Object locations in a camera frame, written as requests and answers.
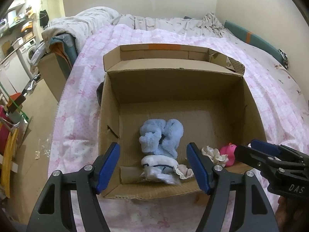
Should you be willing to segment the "yellow wooden rack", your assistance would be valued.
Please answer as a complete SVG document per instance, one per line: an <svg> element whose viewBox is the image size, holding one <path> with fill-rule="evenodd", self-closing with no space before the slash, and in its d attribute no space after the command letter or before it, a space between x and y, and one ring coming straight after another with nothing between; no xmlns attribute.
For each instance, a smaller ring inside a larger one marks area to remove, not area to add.
<svg viewBox="0 0 309 232"><path fill-rule="evenodd" d="M1 186L5 196L10 198L10 173L13 170L13 154L17 145L19 130L6 116L1 105Z"/></svg>

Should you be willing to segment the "white floral duvet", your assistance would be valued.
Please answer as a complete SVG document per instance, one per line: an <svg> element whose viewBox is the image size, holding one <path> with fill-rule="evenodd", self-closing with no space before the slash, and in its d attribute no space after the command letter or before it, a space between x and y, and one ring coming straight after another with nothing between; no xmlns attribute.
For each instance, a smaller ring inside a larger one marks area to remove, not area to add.
<svg viewBox="0 0 309 232"><path fill-rule="evenodd" d="M81 52L86 40L105 25L126 24L132 29L151 31L167 30L187 37L223 37L226 29L214 13L206 14L202 19L151 18L119 14L104 6L86 9L75 16L61 17L49 22L42 32L42 38L48 49L52 37L67 33L75 38L76 51Z"/></svg>

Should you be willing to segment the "white washing machine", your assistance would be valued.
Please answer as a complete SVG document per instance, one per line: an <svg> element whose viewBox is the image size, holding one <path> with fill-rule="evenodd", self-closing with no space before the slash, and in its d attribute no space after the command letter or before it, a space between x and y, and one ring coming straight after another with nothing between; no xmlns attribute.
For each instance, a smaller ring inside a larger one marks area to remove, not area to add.
<svg viewBox="0 0 309 232"><path fill-rule="evenodd" d="M35 53L36 46L37 46L36 39L35 37L32 37L31 39L27 40L22 45L20 45L16 51L17 56L21 62L21 65L23 66L25 72L30 78L34 77L36 70L36 68L30 64L32 56Z"/></svg>

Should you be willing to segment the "pink rubber duck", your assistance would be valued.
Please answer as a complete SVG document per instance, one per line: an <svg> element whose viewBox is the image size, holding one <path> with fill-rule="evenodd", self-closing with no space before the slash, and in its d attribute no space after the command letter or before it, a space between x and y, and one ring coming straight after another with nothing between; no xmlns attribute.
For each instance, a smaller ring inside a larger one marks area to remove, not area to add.
<svg viewBox="0 0 309 232"><path fill-rule="evenodd" d="M235 163L235 149L236 149L236 145L234 145L233 143L229 143L226 146L223 146L220 148L219 152L221 155L227 155L227 159L228 161L226 162L226 166L230 167L232 165L234 165Z"/></svg>

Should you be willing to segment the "white cloth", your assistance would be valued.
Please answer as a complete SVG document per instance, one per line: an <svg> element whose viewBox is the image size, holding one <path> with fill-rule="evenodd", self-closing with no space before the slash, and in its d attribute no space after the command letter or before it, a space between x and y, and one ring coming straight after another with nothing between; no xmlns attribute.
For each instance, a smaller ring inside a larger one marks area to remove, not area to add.
<svg viewBox="0 0 309 232"><path fill-rule="evenodd" d="M147 155L142 158L143 172L140 178L143 181L163 182L170 185L179 185L180 177L174 172L178 162L164 155Z"/></svg>

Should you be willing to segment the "teal bed bumper cushion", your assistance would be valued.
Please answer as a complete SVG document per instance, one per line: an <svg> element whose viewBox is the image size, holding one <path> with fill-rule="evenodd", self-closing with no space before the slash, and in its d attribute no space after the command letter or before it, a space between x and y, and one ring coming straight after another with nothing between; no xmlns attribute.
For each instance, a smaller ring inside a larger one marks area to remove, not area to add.
<svg viewBox="0 0 309 232"><path fill-rule="evenodd" d="M226 20L224 27L227 28L235 37L242 40L243 42L257 47L268 54L272 55L277 61L279 61L283 67L287 70L289 68L288 56L281 49L275 48L273 45L262 39L256 34L238 26L231 21Z"/></svg>

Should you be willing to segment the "light blue fuzzy socks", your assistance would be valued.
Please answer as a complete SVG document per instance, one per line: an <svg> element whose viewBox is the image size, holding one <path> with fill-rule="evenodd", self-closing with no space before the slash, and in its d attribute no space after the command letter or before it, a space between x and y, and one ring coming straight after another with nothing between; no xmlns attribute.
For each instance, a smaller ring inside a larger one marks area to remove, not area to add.
<svg viewBox="0 0 309 232"><path fill-rule="evenodd" d="M139 133L144 154L177 158L177 149L184 134L183 125L177 119L149 119L140 127Z"/></svg>

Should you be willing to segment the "pink bow-print quilt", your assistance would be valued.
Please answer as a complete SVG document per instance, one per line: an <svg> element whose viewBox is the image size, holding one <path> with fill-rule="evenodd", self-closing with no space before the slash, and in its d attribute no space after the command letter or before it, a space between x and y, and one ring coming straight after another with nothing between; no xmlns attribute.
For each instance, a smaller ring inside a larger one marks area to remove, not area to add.
<svg viewBox="0 0 309 232"><path fill-rule="evenodd" d="M73 66L59 102L52 137L48 175L79 170L98 155L100 116L96 89L104 81L103 55L123 44L188 44L208 47L240 61L244 78L257 103L271 143L282 143L308 154L308 103L292 75L263 50L224 31L224 37L189 37L167 30L105 25L88 37ZM150 204L99 198L107 205L112 231L193 231L201 208L189 196Z"/></svg>

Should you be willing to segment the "dark grey garment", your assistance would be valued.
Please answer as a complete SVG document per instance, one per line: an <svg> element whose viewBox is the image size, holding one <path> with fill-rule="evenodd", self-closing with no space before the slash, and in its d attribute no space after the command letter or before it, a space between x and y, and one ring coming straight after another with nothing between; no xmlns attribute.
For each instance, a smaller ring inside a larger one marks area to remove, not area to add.
<svg viewBox="0 0 309 232"><path fill-rule="evenodd" d="M97 102L101 106L104 82L101 82L96 89Z"/></svg>

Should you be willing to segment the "brown cardboard box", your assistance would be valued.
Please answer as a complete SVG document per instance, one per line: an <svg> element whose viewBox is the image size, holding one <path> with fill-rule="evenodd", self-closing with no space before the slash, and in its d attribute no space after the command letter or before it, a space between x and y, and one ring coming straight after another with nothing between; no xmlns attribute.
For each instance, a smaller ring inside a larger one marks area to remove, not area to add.
<svg viewBox="0 0 309 232"><path fill-rule="evenodd" d="M180 185L124 180L122 168L140 167L139 129L149 119L177 119L184 127L177 160L187 163L186 147L221 148L265 140L265 130L244 63L205 47L131 44L103 57L105 70L99 127L99 153L112 142L120 158L102 196L108 199L161 199L194 193L195 179Z"/></svg>

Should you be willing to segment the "cardboard box beside bed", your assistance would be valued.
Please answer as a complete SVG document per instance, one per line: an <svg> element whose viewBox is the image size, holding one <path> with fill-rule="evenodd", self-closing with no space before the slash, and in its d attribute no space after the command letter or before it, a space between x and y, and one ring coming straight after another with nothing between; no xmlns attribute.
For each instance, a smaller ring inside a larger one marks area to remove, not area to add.
<svg viewBox="0 0 309 232"><path fill-rule="evenodd" d="M62 73L56 55L48 53L40 59L37 67L52 95L59 102L65 88L66 78Z"/></svg>

